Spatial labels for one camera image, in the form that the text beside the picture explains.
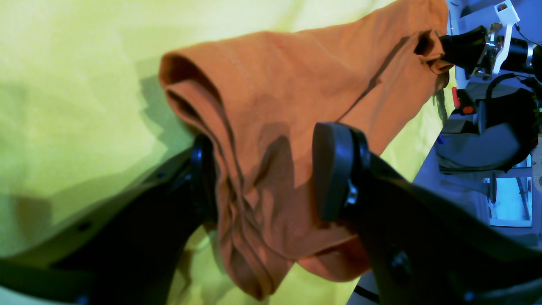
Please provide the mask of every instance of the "screw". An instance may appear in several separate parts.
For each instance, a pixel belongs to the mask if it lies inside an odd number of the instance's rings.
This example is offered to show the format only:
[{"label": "screw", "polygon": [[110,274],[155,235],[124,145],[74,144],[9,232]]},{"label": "screw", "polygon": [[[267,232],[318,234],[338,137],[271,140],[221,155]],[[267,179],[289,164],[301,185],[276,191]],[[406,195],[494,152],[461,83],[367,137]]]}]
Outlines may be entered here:
[{"label": "screw", "polygon": [[412,275],[410,259],[403,250],[392,251],[390,267],[391,275],[398,283],[407,282]]}]

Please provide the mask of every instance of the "fabric fold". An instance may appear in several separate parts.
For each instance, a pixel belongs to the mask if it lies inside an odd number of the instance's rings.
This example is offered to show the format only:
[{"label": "fabric fold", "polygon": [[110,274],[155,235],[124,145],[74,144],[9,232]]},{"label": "fabric fold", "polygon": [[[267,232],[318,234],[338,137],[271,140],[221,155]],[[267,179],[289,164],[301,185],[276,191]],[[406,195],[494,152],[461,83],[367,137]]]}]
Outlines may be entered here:
[{"label": "fabric fold", "polygon": [[313,128],[352,125],[381,154],[447,84],[450,64],[440,60],[438,40],[447,17],[444,0],[398,0],[353,23],[264,31],[164,55],[168,102],[215,147],[218,244],[246,293],[266,298],[296,262],[333,281],[368,270],[355,233],[318,220]]}]

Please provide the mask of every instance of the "white bracket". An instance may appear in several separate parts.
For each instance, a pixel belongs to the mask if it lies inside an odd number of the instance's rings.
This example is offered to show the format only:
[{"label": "white bracket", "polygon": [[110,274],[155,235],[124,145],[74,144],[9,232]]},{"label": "white bracket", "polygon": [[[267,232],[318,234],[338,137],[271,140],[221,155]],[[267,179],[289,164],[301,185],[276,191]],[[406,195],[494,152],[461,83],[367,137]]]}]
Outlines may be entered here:
[{"label": "white bracket", "polygon": [[512,39],[512,29],[514,24],[519,22],[519,16],[515,11],[511,0],[506,0],[495,5],[495,12],[497,13],[502,25],[506,28],[501,51],[499,51],[497,54],[495,58],[495,65],[493,66],[493,74],[499,74],[502,63],[505,62],[506,58],[508,57],[508,52],[510,51],[510,40]]}]

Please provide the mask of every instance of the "table surface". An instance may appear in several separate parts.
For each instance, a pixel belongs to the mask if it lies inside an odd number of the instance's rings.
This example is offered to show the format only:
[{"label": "table surface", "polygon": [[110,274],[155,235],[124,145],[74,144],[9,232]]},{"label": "table surface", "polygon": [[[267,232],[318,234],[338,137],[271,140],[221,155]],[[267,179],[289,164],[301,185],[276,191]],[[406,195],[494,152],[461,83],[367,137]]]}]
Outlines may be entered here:
[{"label": "table surface", "polygon": [[[165,52],[258,30],[351,22],[391,2],[4,0],[0,255],[54,235],[79,211],[137,185],[190,146],[191,133],[170,111],[157,81]],[[448,113],[452,86],[445,94]],[[382,157],[414,180],[441,127],[430,100]],[[192,236],[170,304],[259,303],[224,272],[215,240],[203,229]],[[345,304],[356,282],[331,283],[296,265],[262,303]]]}]

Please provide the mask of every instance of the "yellow fabric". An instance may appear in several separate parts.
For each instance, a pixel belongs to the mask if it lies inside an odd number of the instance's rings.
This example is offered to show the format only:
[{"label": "yellow fabric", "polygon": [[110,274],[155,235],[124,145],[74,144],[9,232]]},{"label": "yellow fabric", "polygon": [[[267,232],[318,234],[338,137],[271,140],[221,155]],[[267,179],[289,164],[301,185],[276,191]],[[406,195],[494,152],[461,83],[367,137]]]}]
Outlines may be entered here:
[{"label": "yellow fabric", "polygon": [[[138,184],[190,146],[156,78],[166,51],[264,29],[351,22],[391,2],[3,0],[0,256],[55,234],[76,212]],[[441,127],[429,101],[384,159],[413,180]],[[191,238],[169,303],[257,304],[222,269],[213,236],[200,228]],[[345,304],[354,286],[295,266],[264,303]]]}]

